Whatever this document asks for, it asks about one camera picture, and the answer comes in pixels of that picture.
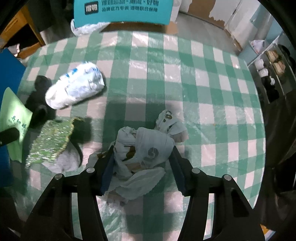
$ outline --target blue and white plastic package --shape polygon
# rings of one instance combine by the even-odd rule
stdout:
[[[104,86],[98,67],[92,62],[84,62],[62,75],[48,89],[45,100],[51,108],[58,110],[96,95]]]

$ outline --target crumpled white cloth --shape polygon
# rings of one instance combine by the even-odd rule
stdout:
[[[176,143],[189,139],[186,126],[169,110],[164,110],[159,114],[154,129],[168,134]]]
[[[115,190],[128,200],[150,192],[165,174],[164,168],[155,166],[169,158],[174,145],[172,138],[157,130],[120,129],[114,146],[115,174],[108,191]],[[133,146],[134,156],[125,160]]]
[[[150,192],[165,174],[157,165],[168,160],[175,142],[187,139],[187,128],[169,110],[159,114],[154,130],[121,128],[114,143],[114,175],[106,196],[127,201]],[[97,157],[91,155],[90,159],[96,161]]]

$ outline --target cardboard box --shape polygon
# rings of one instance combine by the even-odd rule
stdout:
[[[170,22],[169,25],[159,25],[153,23],[135,23],[135,22],[124,22],[124,23],[111,23],[102,32],[109,31],[146,31],[146,32],[157,32],[163,34],[177,34],[178,27],[174,22]]]
[[[173,0],[75,0],[75,27],[98,22],[143,22],[167,25]]]

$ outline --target teal cardboard box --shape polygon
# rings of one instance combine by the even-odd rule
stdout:
[[[173,0],[75,0],[74,22],[79,28],[98,22],[146,22],[167,25]]]

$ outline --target light green cloth bag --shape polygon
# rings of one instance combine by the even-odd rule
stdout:
[[[9,157],[22,162],[22,142],[27,133],[32,112],[17,98],[10,88],[6,88],[0,110],[0,131],[15,127],[20,132],[18,140],[7,144]]]

